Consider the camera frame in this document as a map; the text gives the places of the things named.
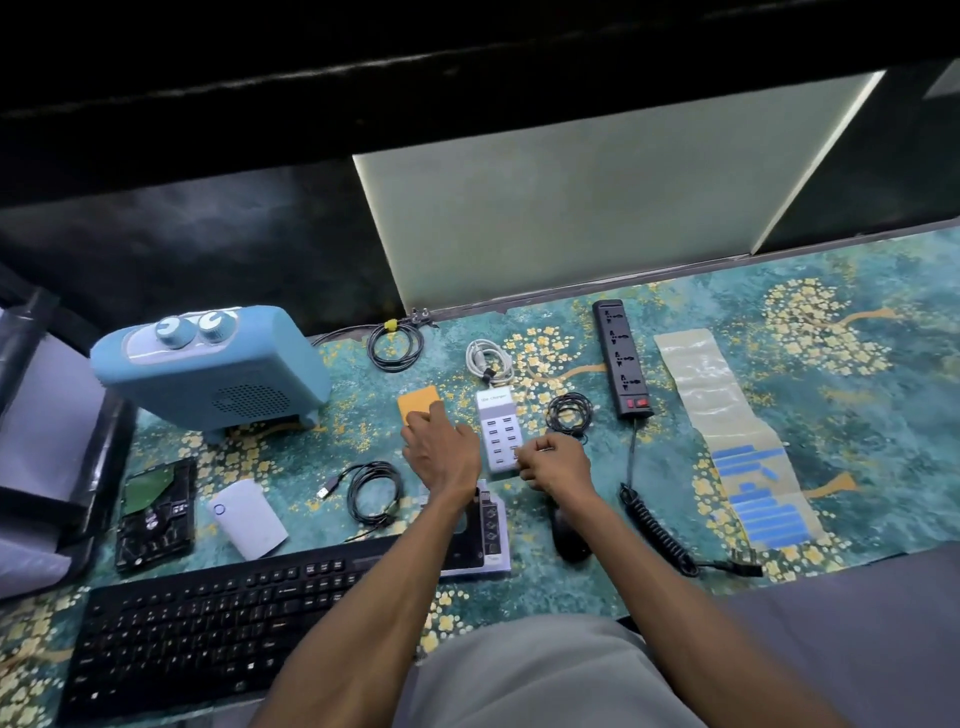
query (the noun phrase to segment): black mouse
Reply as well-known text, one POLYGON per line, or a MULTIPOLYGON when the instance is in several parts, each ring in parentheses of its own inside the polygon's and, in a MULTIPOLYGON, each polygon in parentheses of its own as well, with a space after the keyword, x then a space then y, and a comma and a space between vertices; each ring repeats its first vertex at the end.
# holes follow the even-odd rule
POLYGON ((590 556, 592 551, 587 542, 570 525, 570 521, 552 498, 547 501, 547 513, 550 515, 550 530, 553 531, 553 546, 560 557, 576 564, 590 556))

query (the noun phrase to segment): desk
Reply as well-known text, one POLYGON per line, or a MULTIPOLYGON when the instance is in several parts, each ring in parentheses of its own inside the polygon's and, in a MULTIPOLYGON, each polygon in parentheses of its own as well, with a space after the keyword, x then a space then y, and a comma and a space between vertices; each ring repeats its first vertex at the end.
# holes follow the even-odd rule
MULTIPOLYGON (((141 413, 128 472, 196 455, 201 504, 224 485, 255 477, 290 532, 281 547, 288 552, 357 533, 342 494, 324 503, 315 494, 344 466, 382 458, 399 466, 409 487, 393 528, 402 531, 416 517, 419 483, 400 455, 396 396, 435 384, 451 419, 476 425, 478 383, 464 367, 464 349, 483 337, 502 342, 524 372, 516 396, 525 436, 542 431, 542 410, 562 391, 594 402, 587 453, 597 490, 619 510, 616 488, 630 430, 609 404, 590 311, 599 298, 624 300, 658 412, 638 446, 636 486, 679 539, 710 559, 744 546, 653 342, 655 333, 701 327, 713 332, 757 415, 787 444, 828 531, 821 543, 763 553, 765 579, 712 574, 701 581, 705 588, 717 594, 757 588, 960 538, 960 231, 444 322, 424 330, 422 359, 401 374, 378 372, 357 342, 328 344, 318 356, 330 369, 333 394, 312 431, 256 425, 215 449, 198 433, 141 413), (821 346, 811 335, 814 310, 824 311, 833 326, 821 346)), ((539 494, 515 476, 495 478, 491 486, 507 504, 513 574, 442 585, 424 626, 423 652, 461 630, 505 619, 625 613, 595 559, 569 566, 557 557, 539 494)), ((371 490, 372 504, 378 494, 371 490)), ((190 556, 137 578, 239 560, 203 507, 197 526, 190 556)), ((0 610, 0 725, 42 725, 52 717, 84 594, 117 581, 111 559, 104 548, 83 584, 0 610)))

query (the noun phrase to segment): keyboard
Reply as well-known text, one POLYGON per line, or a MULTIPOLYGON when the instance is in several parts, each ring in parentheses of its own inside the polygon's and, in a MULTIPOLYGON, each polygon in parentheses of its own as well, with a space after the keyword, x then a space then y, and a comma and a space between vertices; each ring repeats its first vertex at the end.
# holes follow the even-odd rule
POLYGON ((397 536, 94 589, 58 725, 250 697, 397 536))

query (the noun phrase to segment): person's right hand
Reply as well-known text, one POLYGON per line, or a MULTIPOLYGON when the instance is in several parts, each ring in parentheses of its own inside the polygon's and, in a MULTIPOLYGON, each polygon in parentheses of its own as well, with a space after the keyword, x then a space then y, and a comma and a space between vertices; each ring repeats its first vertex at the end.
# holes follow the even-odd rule
POLYGON ((575 438, 547 432, 516 451, 520 477, 551 496, 562 509, 596 497, 590 479, 590 460, 575 438))

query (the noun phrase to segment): person's left hand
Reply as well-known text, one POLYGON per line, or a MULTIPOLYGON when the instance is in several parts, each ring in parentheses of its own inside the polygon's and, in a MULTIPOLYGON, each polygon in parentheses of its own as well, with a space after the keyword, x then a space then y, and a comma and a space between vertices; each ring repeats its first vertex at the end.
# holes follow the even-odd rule
POLYGON ((480 477, 480 438, 463 423, 446 418, 444 403, 435 401, 430 412, 411 412, 400 431, 407 447, 403 457, 434 497, 450 497, 466 508, 480 477))

